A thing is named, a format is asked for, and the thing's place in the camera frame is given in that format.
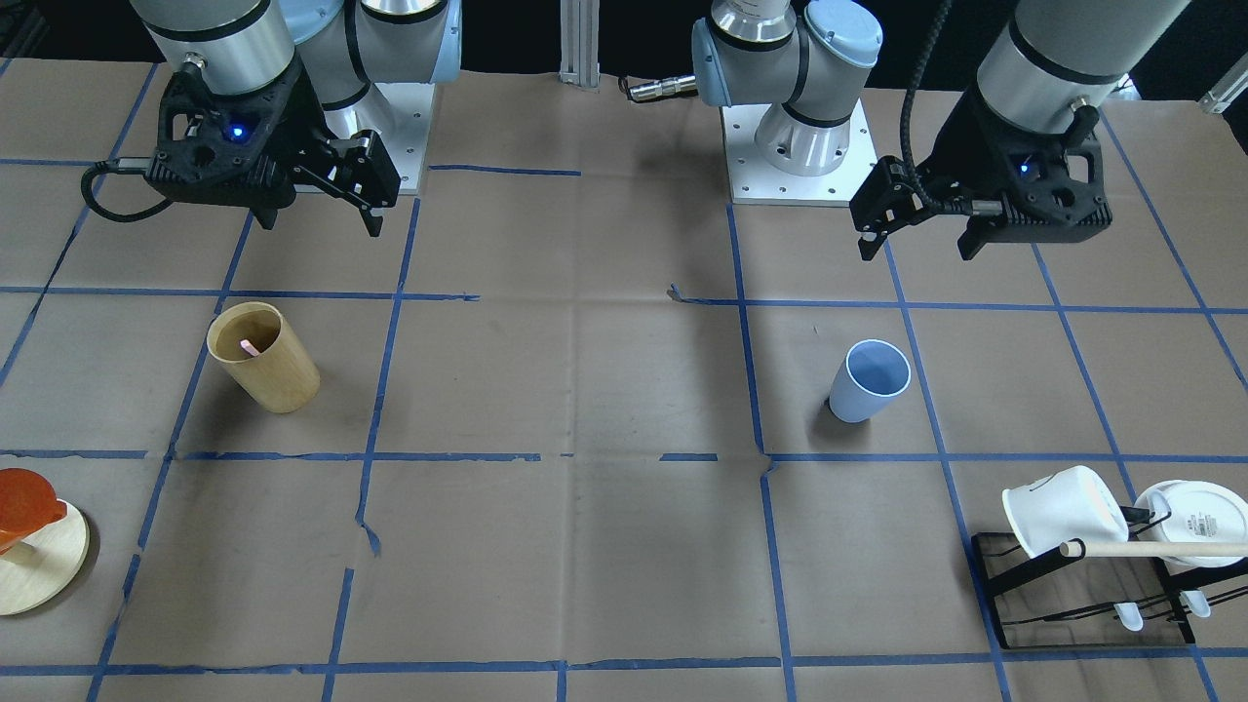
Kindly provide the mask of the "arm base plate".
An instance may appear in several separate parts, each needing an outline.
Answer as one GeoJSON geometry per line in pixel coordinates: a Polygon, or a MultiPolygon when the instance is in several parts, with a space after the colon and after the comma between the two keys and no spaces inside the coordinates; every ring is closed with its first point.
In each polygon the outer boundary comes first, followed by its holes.
{"type": "Polygon", "coordinates": [[[827,136],[799,124],[773,142],[755,137],[766,112],[766,105],[721,107],[733,204],[847,206],[879,159],[862,102],[827,136]]]}
{"type": "Polygon", "coordinates": [[[336,137],[351,137],[364,129],[379,132],[398,174],[401,194],[418,195],[427,165],[428,139],[438,96],[434,84],[379,82],[364,97],[324,114],[336,137]]]}

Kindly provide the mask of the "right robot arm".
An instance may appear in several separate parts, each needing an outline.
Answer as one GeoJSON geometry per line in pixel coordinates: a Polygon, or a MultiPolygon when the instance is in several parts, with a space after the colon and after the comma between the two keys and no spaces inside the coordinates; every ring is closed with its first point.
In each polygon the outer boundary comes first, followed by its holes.
{"type": "Polygon", "coordinates": [[[351,206],[369,236],[409,186],[413,117],[383,86],[462,66],[459,1],[136,1],[168,60],[149,157],[124,160],[173,204],[245,209],[272,229],[298,189],[351,206]]]}

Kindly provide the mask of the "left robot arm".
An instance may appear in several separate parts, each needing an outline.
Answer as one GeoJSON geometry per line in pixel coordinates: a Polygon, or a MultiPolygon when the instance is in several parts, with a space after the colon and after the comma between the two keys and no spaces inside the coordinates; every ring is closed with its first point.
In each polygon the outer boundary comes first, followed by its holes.
{"type": "MultiPolygon", "coordinates": [[[[1096,127],[1114,86],[1186,11],[1183,1],[1020,1],[936,135],[914,154],[919,87],[953,4],[917,47],[886,155],[847,200],[857,249],[935,217],[963,219],[957,247],[1083,244],[1112,224],[1096,127]]],[[[691,81],[714,107],[763,106],[755,146],[780,172],[821,176],[846,159],[847,122],[885,47],[856,1],[715,1],[691,26],[691,81]]]]}

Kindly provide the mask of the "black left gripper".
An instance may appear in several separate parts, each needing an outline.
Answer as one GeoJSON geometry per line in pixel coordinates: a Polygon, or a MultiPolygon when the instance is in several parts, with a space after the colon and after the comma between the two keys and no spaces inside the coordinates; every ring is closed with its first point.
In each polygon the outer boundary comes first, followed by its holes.
{"type": "Polygon", "coordinates": [[[861,259],[871,261],[887,236],[937,216],[941,206],[970,215],[957,239],[963,261],[988,244],[1083,244],[1109,229],[1104,154],[1093,134],[1099,112],[1080,105],[1070,117],[1065,132],[1027,132],[995,114],[978,87],[968,89],[919,167],[884,156],[851,197],[861,259]]]}

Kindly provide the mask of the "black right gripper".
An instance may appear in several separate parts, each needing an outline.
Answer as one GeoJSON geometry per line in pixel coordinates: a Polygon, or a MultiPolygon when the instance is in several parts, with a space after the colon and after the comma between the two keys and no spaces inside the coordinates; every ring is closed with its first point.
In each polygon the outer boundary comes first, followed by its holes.
{"type": "Polygon", "coordinates": [[[381,132],[338,139],[305,67],[285,67],[243,95],[210,92],[202,67],[178,67],[158,106],[157,142],[144,182],[173,204],[238,206],[271,231],[295,186],[349,204],[371,237],[401,195],[381,132]]]}

